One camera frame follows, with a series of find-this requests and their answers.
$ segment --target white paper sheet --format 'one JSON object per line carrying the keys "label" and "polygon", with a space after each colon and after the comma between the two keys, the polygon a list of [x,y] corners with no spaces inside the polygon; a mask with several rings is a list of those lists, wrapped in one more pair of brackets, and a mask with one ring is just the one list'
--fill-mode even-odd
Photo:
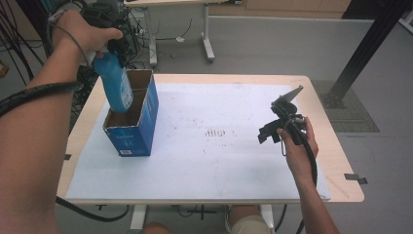
{"label": "white paper sheet", "polygon": [[[118,156],[102,129],[106,102],[66,198],[298,201],[281,144],[270,137],[259,144],[257,138],[260,128],[278,119],[271,102],[291,91],[289,86],[157,84],[157,90],[151,156]],[[330,199],[320,167],[318,190]]]}

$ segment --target plastic bottle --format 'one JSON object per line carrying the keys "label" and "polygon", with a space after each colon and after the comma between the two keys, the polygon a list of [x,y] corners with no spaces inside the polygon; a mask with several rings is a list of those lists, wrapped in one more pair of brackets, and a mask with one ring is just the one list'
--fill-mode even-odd
{"label": "plastic bottle", "polygon": [[107,52],[103,53],[103,58],[94,58],[94,70],[102,78],[111,110],[127,112],[133,101],[133,92],[127,70],[121,67],[117,55]]}

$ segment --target person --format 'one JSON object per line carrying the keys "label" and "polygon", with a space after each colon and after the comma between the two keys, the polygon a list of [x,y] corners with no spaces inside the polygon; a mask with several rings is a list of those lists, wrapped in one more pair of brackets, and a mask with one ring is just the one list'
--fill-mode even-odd
{"label": "person", "polygon": [[[101,29],[88,25],[74,11],[66,11],[57,20],[57,25],[66,32],[54,28],[55,49],[26,89],[76,81],[78,67],[84,59],[81,50],[86,54],[98,52],[108,40],[123,36],[116,28]],[[72,92],[66,92],[41,97],[0,118],[1,234],[58,233],[55,199],[67,144],[72,96]],[[314,132],[307,118],[306,123],[307,138],[317,155]],[[283,132],[282,137],[286,161],[300,194],[307,233],[338,232],[313,185],[305,150],[302,146],[295,146],[287,132]],[[256,206],[233,206],[230,225],[233,233],[259,233],[259,228],[264,229],[263,233],[271,233]],[[170,232],[160,223],[149,223],[144,233]]]}

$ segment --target wooden table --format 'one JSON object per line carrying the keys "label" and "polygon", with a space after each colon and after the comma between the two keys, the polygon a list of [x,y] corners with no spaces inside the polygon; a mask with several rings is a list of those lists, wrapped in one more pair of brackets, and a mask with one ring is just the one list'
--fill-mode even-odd
{"label": "wooden table", "polygon": [[[305,76],[277,75],[212,75],[212,74],[154,74],[157,84],[161,83],[191,83],[191,84],[272,84],[289,85],[291,89],[303,85],[305,89],[297,96],[301,112],[312,120],[319,144],[318,162],[322,167],[331,199],[328,203],[361,202],[364,195],[357,181],[346,180],[344,174],[352,174],[353,170],[335,135],[327,116],[319,102],[319,98]],[[67,151],[72,154],[65,161],[61,173],[57,195],[65,197],[76,164],[85,146],[95,119],[105,103],[105,94],[100,80],[97,80],[91,95],[69,137]],[[85,201],[85,204],[132,204],[132,201]]]}
{"label": "wooden table", "polygon": [[136,1],[125,1],[125,6],[129,8],[140,8],[143,11],[146,22],[146,30],[149,36],[149,61],[150,64],[155,67],[158,63],[157,51],[156,51],[156,40],[152,33],[151,28],[151,18],[149,7],[153,6],[170,6],[170,5],[188,5],[188,4],[204,4],[204,32],[201,34],[203,37],[204,47],[206,49],[206,56],[209,61],[215,59],[212,47],[209,42],[208,37],[208,16],[209,16],[209,3],[221,3],[227,0],[136,0]]}

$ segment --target blue box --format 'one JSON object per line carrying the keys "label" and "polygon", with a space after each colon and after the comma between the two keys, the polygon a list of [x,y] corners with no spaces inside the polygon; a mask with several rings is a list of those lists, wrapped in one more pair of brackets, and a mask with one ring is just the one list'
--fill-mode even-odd
{"label": "blue box", "polygon": [[158,95],[152,70],[130,70],[133,102],[126,113],[109,109],[103,124],[122,157],[150,156],[158,114]]}

